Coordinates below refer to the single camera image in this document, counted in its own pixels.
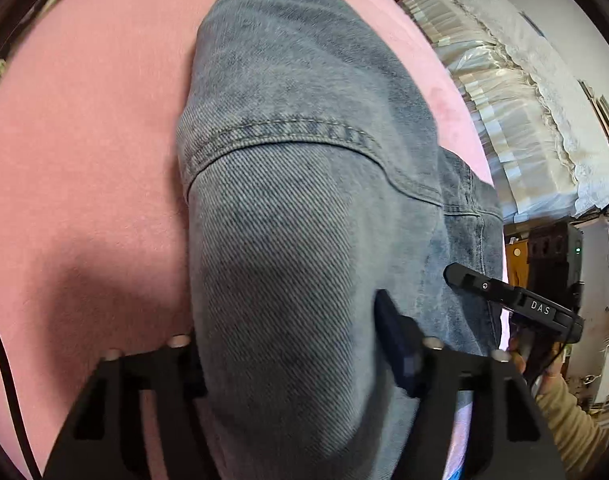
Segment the person's right hand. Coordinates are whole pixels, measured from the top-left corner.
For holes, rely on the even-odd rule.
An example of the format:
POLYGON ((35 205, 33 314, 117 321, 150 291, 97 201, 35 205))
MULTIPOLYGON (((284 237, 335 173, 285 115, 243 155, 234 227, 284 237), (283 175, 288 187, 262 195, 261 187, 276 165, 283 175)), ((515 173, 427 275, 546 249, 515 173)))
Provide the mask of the person's right hand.
MULTIPOLYGON (((509 350, 512 362, 518 369, 521 375, 525 374, 527 361, 521 349, 525 347, 527 342, 527 333, 515 332, 513 333, 509 346, 509 350)), ((539 394, 548 393, 562 377, 562 369, 564 365, 564 347, 559 341, 555 341, 553 344, 550 355, 545 359, 547 367, 539 374, 536 382, 531 386, 531 391, 534 396, 539 394)))

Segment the beige sleeved right forearm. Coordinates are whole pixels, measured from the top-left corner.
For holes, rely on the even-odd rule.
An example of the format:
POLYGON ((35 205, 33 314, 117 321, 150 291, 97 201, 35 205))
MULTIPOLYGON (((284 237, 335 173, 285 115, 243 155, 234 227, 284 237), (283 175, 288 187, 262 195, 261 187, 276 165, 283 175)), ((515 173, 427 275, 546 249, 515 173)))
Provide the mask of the beige sleeved right forearm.
POLYGON ((588 478, 608 448, 609 431, 578 405, 561 375, 542 379, 536 404, 551 430, 566 478, 588 478))

